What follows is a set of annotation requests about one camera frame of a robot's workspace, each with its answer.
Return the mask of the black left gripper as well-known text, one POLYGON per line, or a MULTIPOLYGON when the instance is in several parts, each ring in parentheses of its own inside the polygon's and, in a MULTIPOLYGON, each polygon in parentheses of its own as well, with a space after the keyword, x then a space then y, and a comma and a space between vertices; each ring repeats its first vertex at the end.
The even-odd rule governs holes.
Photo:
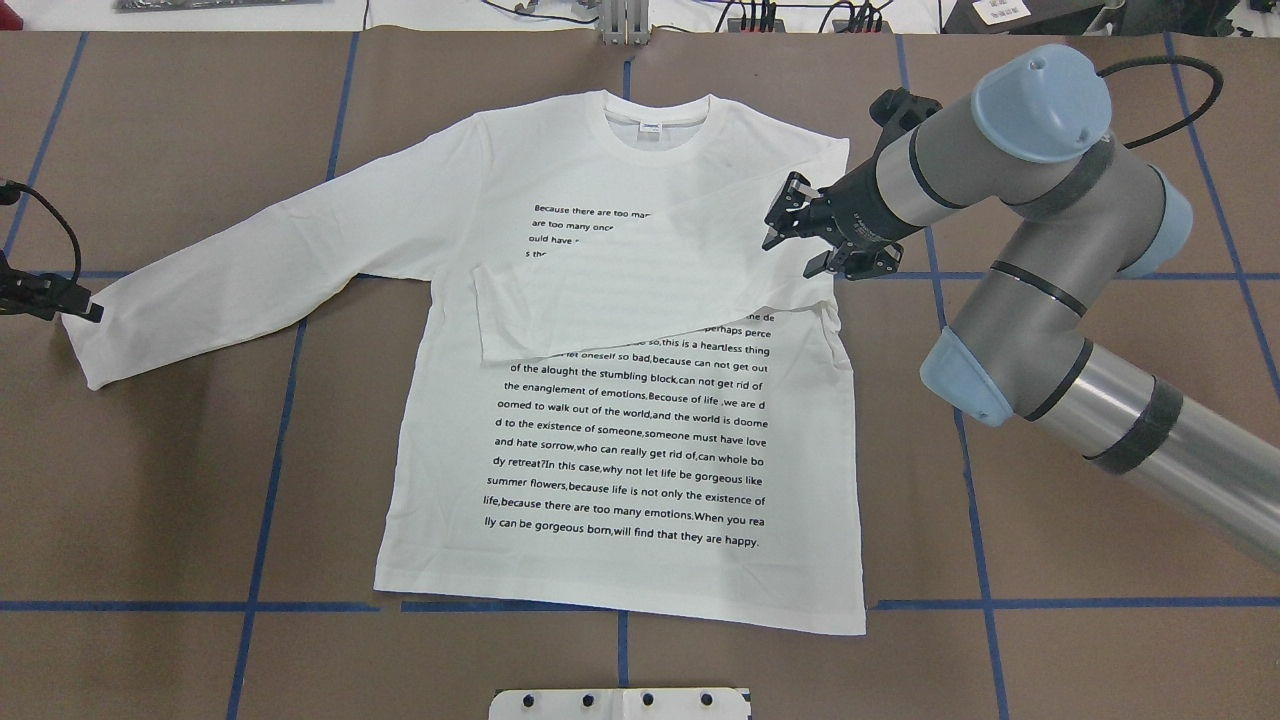
POLYGON ((54 319, 58 313, 100 323, 104 307, 91 292, 65 292, 70 279, 54 273, 40 275, 12 268, 1 255, 1 315, 31 315, 54 319))

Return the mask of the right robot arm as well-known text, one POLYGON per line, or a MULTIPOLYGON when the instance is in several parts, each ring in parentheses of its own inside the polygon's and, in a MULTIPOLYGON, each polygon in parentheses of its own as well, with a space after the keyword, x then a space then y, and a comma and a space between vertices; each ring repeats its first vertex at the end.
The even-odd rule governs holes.
POLYGON ((1120 143, 1108 88, 1078 50, 1047 44, 948 108, 904 88, 870 109, 874 152, 815 187, 799 172, 765 214, 764 249, 818 237, 805 277, 893 273, 901 242, 997 199, 1021 223, 922 364, 922 382, 988 427, 1042 427, 1088 462, 1203 518, 1277 564, 1277 450, 1080 332, 1115 278, 1187 242, 1190 205, 1120 143))

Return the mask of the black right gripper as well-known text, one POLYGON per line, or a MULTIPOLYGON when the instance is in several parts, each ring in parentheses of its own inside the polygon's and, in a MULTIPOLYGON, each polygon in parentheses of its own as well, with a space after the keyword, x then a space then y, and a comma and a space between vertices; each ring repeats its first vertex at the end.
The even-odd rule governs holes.
POLYGON ((792 237, 822 237, 835 246, 814 256, 805 278, 829 273, 847 281, 893 274, 902 259, 896 243, 915 234, 890 210, 877 182, 877 160, 865 160, 833 184, 815 190, 800 172, 790 172, 765 214, 762 249, 768 251, 792 237))

